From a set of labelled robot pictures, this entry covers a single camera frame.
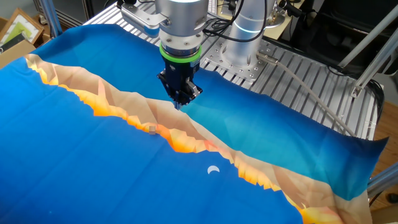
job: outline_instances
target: metal table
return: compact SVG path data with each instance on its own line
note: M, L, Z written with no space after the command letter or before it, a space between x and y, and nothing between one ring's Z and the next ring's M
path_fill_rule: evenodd
M138 5L138 7L148 13L155 13L154 3L144 3ZM160 44L159 38L152 39L124 21L120 10L115 4L87 21L84 25L88 24L117 24L124 30L156 46ZM210 62L204 56L206 54L207 56L211 55L212 51L214 51L214 55L217 54L217 41L218 37L207 37L203 40L200 64L202 68L216 71L228 81L256 93L266 94L285 106L335 131L342 132L334 119L326 114L325 110L321 109L318 103L293 78L285 74L281 68L266 63L259 65L258 79L254 82L249 82L239 78L227 69L221 68L216 63ZM359 138L373 139L378 112L374 95L370 90L365 88L362 94L357 99L354 99L350 95L355 83L352 78L336 76L330 73L324 64L292 53L282 47L277 47L265 40L262 40L260 51L279 59L291 71L295 72Z

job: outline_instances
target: cable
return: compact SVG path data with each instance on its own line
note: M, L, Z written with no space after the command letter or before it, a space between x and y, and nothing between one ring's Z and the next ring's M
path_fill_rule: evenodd
M231 19L230 21L228 21L227 23L221 25L220 22L218 22L218 21L225 22L225 21L226 21L225 19L217 19L217 18L216 18L216 19L210 19L209 21L217 20L214 24L216 24L216 23L218 22L218 25L217 25L217 26L219 26L219 28L215 28L215 29L214 29L214 27L213 27L214 24L213 24L213 25L212 25L213 30L204 29L204 30L203 30L203 33L206 34L206 35L208 35L208 36L215 36L215 35L216 35L216 36L218 36L218 37L222 37L222 38L224 38L224 39L232 40L232 41L236 41L236 42L251 42L251 41L254 41L254 40L256 40L257 38L263 36L263 33L264 33L263 30L264 30L264 29L266 28L266 26L267 26L267 1L265 1L265 3L264 3L264 8L265 8L265 10L264 10L264 22L263 22L263 24L262 24L262 27L261 27L260 32L259 32L255 37L250 38L250 39L247 39L247 40L241 40L241 39L235 39L235 38L228 37L228 36L226 36L226 35L221 34L221 33L224 32L224 31L226 30L226 28L227 28L229 25L231 25L231 24L236 20L236 18L239 16L239 13L241 12L241 9L242 9L243 2L244 2L244 0L241 0L241 3L240 3L240 5L239 5L238 11L236 12L236 14L232 17L232 19Z
M380 192L380 193L378 193L377 195L375 195L375 196L372 198L372 200L369 202L369 207L372 206L373 202L380 196L381 193L383 193L383 191Z
M340 120L339 117L337 117L337 115L334 114L334 112L332 112L332 110L329 109L329 107L321 99L319 99L319 97L311 90L311 88L308 87L298 76L296 76L295 73L293 73L290 69L288 69L284 64L280 62L276 62L276 64L279 67L283 68L283 70L285 70L285 72L288 73L294 80L298 81L300 85L302 85L305 90L307 90L308 93L312 95L314 99L316 99L316 101L323 107L323 109L325 109L335 119L335 121L337 121L337 123L339 123L348 132L349 135L351 135L352 137L356 137L355 133L350 130L350 128L342 120Z
M378 124L384 107L384 90L383 88L381 88L381 85L375 80L370 80L368 84L366 84L366 86L373 92L374 99L376 100L377 103L376 124Z
M108 5L109 1L110 1L110 0L107 0L107 1L105 2L105 4L104 4L104 8L103 8L103 9L105 9L105 8L106 8L106 6Z

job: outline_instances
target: blue cloth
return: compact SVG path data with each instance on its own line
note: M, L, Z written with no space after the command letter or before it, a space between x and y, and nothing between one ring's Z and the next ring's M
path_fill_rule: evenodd
M23 58L0 70L0 103L0 223L302 223L220 154L93 116Z
M43 60L80 66L121 91L170 100L156 75L164 63L156 46L116 25L68 30L34 51ZM343 136L266 95L200 70L203 93L183 110L231 148L330 184L346 200L366 190L383 141Z

